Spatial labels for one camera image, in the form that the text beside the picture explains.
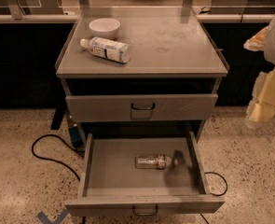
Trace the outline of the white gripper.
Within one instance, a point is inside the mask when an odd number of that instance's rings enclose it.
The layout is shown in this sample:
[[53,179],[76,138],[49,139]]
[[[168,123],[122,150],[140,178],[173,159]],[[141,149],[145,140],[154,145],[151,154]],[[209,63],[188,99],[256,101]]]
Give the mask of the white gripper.
[[260,72],[255,80],[245,123],[250,129],[257,129],[275,116],[275,68],[269,73]]

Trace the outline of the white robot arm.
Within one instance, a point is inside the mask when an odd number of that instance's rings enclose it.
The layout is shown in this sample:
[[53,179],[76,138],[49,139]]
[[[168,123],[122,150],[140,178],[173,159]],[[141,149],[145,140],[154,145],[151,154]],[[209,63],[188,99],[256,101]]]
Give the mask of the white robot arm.
[[[275,65],[275,18],[248,39],[243,47],[250,51],[263,51],[265,60]],[[248,128],[257,129],[275,116],[275,67],[269,73],[259,73],[252,96],[245,123]]]

